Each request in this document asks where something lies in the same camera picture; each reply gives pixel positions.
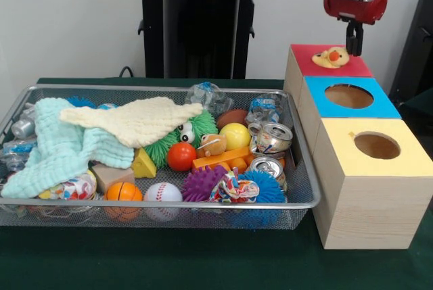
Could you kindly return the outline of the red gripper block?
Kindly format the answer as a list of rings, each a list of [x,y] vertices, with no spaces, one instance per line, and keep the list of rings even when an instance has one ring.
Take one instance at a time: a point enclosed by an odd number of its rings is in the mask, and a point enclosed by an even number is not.
[[[346,50],[354,56],[362,54],[363,24],[373,25],[380,20],[387,4],[388,0],[323,0],[325,12],[329,16],[348,21]],[[355,20],[357,23],[354,25],[349,20]]]

